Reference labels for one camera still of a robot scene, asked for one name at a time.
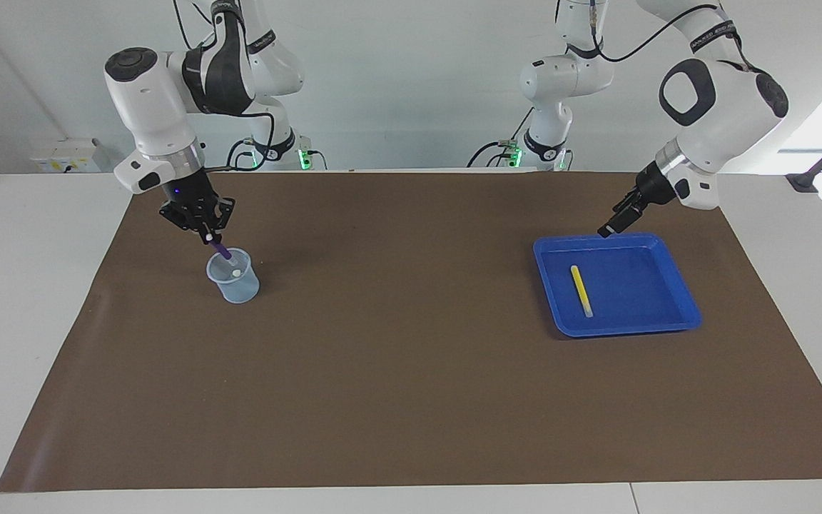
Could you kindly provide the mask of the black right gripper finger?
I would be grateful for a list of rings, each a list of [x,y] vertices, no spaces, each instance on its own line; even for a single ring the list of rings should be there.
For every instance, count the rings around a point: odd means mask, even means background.
[[[201,231],[201,218],[190,211],[160,211],[160,215],[183,231]]]
[[[222,243],[223,232],[235,209],[235,201],[216,201],[201,212],[202,243]]]

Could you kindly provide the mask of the yellow marker pen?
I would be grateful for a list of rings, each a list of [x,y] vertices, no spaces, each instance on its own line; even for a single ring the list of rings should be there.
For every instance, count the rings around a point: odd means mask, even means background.
[[[593,318],[594,317],[594,310],[587,292],[587,287],[585,287],[585,282],[583,278],[583,274],[581,273],[579,266],[570,266],[570,273],[574,282],[574,288],[577,291],[577,296],[579,298],[580,305],[582,307],[583,313],[585,318]]]

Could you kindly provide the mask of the blue plastic tray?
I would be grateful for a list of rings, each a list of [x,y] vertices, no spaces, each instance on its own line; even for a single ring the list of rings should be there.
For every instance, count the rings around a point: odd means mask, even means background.
[[[532,250],[552,321],[566,336],[665,334],[702,324],[671,251],[655,234],[544,237]],[[593,318],[584,316],[570,266],[580,267]]]

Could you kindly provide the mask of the translucent plastic cup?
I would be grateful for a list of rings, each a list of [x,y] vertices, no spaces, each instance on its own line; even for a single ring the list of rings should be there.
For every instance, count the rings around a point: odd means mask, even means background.
[[[215,253],[209,258],[205,271],[208,279],[218,287],[226,301],[242,305],[260,293],[260,278],[253,269],[253,261],[247,251],[243,251],[242,248],[229,248],[229,251],[237,258],[237,267],[229,266],[219,253]],[[232,280],[231,272],[234,269],[241,270],[243,276]]]

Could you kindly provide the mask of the brown table mat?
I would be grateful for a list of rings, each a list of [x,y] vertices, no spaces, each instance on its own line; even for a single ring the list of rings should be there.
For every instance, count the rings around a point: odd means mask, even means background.
[[[219,173],[206,248],[134,196],[0,492],[822,478],[822,385],[720,211],[650,208],[702,313],[578,341],[532,245],[582,235],[617,173]]]

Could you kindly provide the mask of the white wall socket box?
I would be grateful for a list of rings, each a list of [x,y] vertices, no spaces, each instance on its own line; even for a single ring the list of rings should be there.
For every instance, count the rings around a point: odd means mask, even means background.
[[[42,173],[104,173],[108,156],[95,139],[68,139],[50,148],[35,148],[30,162]]]

